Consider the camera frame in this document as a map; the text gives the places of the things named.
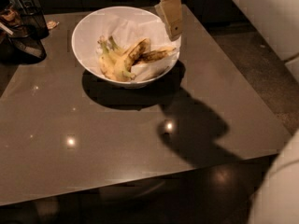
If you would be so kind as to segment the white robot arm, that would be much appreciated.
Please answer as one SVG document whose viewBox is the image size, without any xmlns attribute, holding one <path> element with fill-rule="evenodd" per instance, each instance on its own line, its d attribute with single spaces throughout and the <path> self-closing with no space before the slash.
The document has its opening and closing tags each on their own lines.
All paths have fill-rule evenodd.
<svg viewBox="0 0 299 224">
<path fill-rule="evenodd" d="M 233 0 L 299 81 L 299 0 Z M 182 33 L 181 0 L 155 6 L 171 38 Z M 255 192 L 247 224 L 299 224 L 299 130 Z"/>
</svg>

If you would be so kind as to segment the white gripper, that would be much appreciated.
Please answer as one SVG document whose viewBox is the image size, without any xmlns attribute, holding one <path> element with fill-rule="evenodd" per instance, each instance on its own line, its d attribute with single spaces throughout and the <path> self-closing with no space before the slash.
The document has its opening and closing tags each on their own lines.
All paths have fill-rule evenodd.
<svg viewBox="0 0 299 224">
<path fill-rule="evenodd" d="M 160 0 L 155 6 L 156 12 L 164 22 L 165 30 L 171 41 L 177 40 L 182 34 L 181 0 Z"/>
</svg>

